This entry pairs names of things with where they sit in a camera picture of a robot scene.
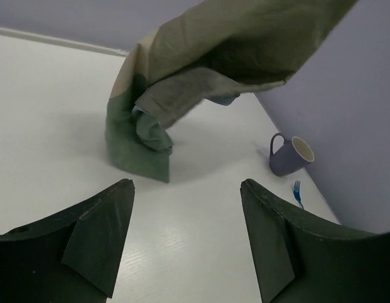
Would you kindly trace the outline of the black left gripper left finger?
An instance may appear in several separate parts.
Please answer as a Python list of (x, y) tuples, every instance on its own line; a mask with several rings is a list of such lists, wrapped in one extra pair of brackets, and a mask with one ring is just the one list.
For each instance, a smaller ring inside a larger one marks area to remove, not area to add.
[(0, 234), (0, 302), (112, 298), (134, 205), (122, 179), (78, 204)]

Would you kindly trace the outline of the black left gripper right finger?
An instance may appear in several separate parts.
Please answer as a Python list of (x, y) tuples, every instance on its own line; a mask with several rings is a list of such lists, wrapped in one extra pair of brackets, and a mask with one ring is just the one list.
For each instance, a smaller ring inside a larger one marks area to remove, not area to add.
[(263, 302), (390, 302), (390, 232), (335, 224), (252, 179), (240, 195)]

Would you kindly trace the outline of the green patchwork cloth placemat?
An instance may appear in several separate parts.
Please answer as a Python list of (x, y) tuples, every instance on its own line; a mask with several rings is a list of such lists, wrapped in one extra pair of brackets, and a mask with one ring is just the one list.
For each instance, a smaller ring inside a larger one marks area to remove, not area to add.
[(353, 1), (203, 1), (143, 37), (125, 58), (107, 104), (110, 161), (170, 180), (167, 129), (207, 99), (284, 85), (318, 50)]

